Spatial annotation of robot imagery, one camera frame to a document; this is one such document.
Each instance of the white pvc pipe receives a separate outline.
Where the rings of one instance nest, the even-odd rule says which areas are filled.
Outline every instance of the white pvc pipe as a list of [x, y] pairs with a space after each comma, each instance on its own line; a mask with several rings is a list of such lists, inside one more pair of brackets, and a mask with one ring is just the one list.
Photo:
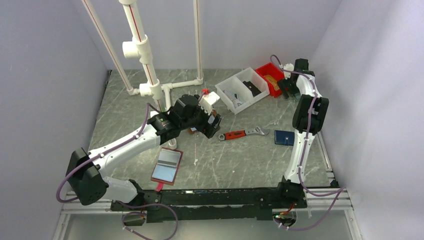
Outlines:
[[170, 95], [171, 89], [167, 85], [162, 85], [162, 89], [163, 89], [163, 92], [165, 93], [166, 110], [168, 110], [171, 107], [171, 95]]
[[96, 11], [94, 10], [94, 7], [90, 0], [81, 0], [85, 9], [87, 10], [88, 15], [90, 16], [91, 21], [93, 22], [95, 29], [97, 30], [98, 34], [100, 35], [101, 40], [103, 41], [104, 46], [107, 49], [107, 52], [109, 53], [110, 57], [112, 58], [113, 64], [116, 67], [116, 70], [118, 71], [120, 77], [122, 78], [123, 83], [125, 84], [126, 90], [130, 95], [137, 95], [139, 93], [139, 90], [137, 88], [133, 88], [130, 84], [130, 81], [128, 80], [127, 75], [125, 74], [124, 68], [121, 65], [121, 62], [119, 61], [119, 58], [112, 46], [111, 41], [109, 40], [108, 35], [106, 34], [105, 29], [103, 28], [102, 23], [99, 20], [99, 17], [97, 16]]
[[165, 111], [164, 94], [159, 80], [156, 77], [156, 71], [152, 61], [152, 49], [150, 48], [149, 39], [145, 34], [136, 1], [137, 0], [119, 0], [123, 6], [131, 29], [132, 41], [136, 43], [138, 52], [141, 56], [140, 62], [143, 65], [147, 81], [150, 83], [152, 97], [155, 100], [157, 107], [161, 111]]
[[170, 89], [174, 89], [174, 88], [181, 88], [181, 87], [195, 86], [195, 85], [202, 85], [202, 84], [203, 84], [203, 80], [196, 79], [191, 81], [165, 83], [163, 85], [167, 85]]
[[203, 71], [202, 71], [202, 55], [201, 55], [201, 40], [200, 40], [200, 24], [199, 24], [199, 0], [193, 0], [194, 10], [194, 33], [196, 40], [196, 58], [197, 58], [197, 80], [203, 84]]

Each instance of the lavender wall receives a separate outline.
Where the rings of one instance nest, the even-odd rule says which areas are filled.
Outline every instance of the lavender wall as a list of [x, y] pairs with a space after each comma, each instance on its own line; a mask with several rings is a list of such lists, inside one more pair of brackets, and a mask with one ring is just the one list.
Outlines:
[[424, 2], [343, 0], [311, 68], [323, 136], [366, 240], [424, 239]]
[[[91, 0], [125, 69], [141, 69], [125, 59], [122, 42], [132, 38], [118, 0]], [[199, 0], [204, 68], [257, 68], [277, 54], [282, 62], [309, 58], [341, 0]], [[81, 0], [74, 0], [109, 69], [115, 69]], [[195, 69], [193, 0], [138, 0], [144, 31], [158, 69]]]
[[0, 4], [0, 239], [52, 239], [56, 188], [87, 147], [107, 70], [67, 0]]

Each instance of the gray tabletop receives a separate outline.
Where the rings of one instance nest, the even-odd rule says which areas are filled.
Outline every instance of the gray tabletop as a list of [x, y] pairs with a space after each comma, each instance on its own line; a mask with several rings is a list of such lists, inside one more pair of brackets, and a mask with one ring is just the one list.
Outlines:
[[[171, 90], [171, 102], [183, 94], [199, 94], [203, 88], [216, 91], [215, 84], [240, 72], [241, 69], [205, 69], [204, 84]], [[129, 70], [133, 86], [146, 83], [143, 71]], [[178, 83], [196, 78], [194, 69], [159, 69], [161, 83]], [[89, 149], [107, 145], [138, 128], [144, 120], [146, 103], [151, 97], [130, 96], [116, 71], [107, 85], [97, 116]], [[274, 130], [294, 131], [292, 118], [298, 102], [294, 99], [267, 96], [242, 112], [234, 115], [219, 101], [214, 106], [222, 116], [221, 129], [211, 139], [203, 134], [181, 132], [177, 138], [178, 150], [183, 151], [179, 170], [173, 186], [165, 189], [210, 189], [276, 187], [289, 165], [292, 146], [274, 144]], [[249, 135], [240, 139], [219, 141], [218, 135], [230, 131], [252, 129], [257, 125], [271, 130], [269, 135]], [[152, 171], [161, 147], [142, 152], [125, 164], [118, 166], [112, 177], [133, 179], [143, 189], [154, 189]], [[329, 180], [326, 164], [315, 138], [305, 167], [305, 183], [310, 187], [327, 187]]]

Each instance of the red stripe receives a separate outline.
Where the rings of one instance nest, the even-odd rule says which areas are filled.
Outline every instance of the red stripe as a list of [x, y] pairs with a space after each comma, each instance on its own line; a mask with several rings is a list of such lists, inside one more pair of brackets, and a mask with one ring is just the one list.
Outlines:
[[136, 19], [134, 18], [133, 9], [131, 8], [131, 5], [129, 6], [129, 10], [131, 11], [132, 20], [134, 21], [135, 30], [137, 30], [138, 39], [141, 42], [142, 38], [140, 37], [139, 28], [137, 27]]
[[[122, 73], [121, 69], [118, 67], [117, 61], [116, 61], [116, 59], [114, 58], [114, 55], [112, 54], [112, 51], [111, 51], [111, 49], [110, 49], [110, 47], [109, 47], [108, 43], [106, 42], [105, 37], [103, 36], [102, 31], [100, 31], [99, 25], [97, 24], [97, 22], [96, 22], [96, 20], [95, 20], [95, 18], [94, 18], [94, 16], [93, 16], [93, 14], [92, 14], [92, 11], [90, 10], [89, 6], [87, 5], [86, 0], [83, 0], [83, 1], [84, 1], [84, 4], [85, 4], [85, 7], [87, 7], [88, 12], [90, 13], [90, 16], [91, 16], [91, 18], [92, 18], [92, 20], [93, 20], [93, 22], [94, 22], [95, 26], [97, 27], [98, 32], [99, 32], [99, 33], [100, 33], [100, 35], [101, 35], [101, 38], [102, 38], [102, 39], [103, 39], [103, 41], [104, 41], [104, 45], [106, 45], [107, 49], [109, 50], [110, 56], [112, 57], [113, 62], [115, 63], [115, 65], [116, 65], [116, 68], [117, 68], [118, 72], [121, 74], [121, 76], [123, 76], [124, 74]], [[131, 87], [130, 87], [130, 86], [128, 86], [128, 84], [127, 84], [127, 82], [126, 82], [126, 81], [123, 81], [123, 83], [125, 84], [126, 89], [128, 89], [128, 90], [129, 90], [129, 89], [131, 89]]]
[[153, 86], [152, 75], [150, 75], [149, 65], [146, 65], [146, 68], [148, 73], [148, 79], [150, 80], [150, 84]]

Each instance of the pvc pipe joint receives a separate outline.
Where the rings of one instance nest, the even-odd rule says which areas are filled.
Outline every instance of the pvc pipe joint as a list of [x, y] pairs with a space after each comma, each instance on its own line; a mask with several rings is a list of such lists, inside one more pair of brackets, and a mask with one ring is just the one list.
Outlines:
[[129, 95], [133, 96], [133, 95], [138, 95], [140, 93], [140, 90], [137, 88], [131, 88], [131, 90], [126, 90], [128, 92]]
[[150, 90], [151, 90], [151, 94], [152, 94], [152, 98], [154, 100], [160, 100], [163, 97], [162, 94], [162, 87], [161, 87], [161, 83], [159, 82], [159, 79], [157, 80], [157, 83], [154, 85], [149, 84]]
[[135, 3], [135, 2], [137, 2], [137, 0], [119, 0], [119, 2], [121, 4], [124, 4], [124, 5], [131, 5], [131, 4]]
[[141, 57], [139, 50], [133, 41], [124, 41], [122, 43], [122, 52], [126, 59]]
[[139, 86], [139, 91], [142, 97], [152, 95], [152, 90], [150, 89], [150, 84], [148, 83], [141, 83]]
[[136, 42], [135, 46], [138, 49], [138, 55], [140, 56], [140, 63], [144, 65], [151, 64], [153, 61], [152, 49], [150, 48], [150, 41], [147, 35], [144, 35], [144, 40]]

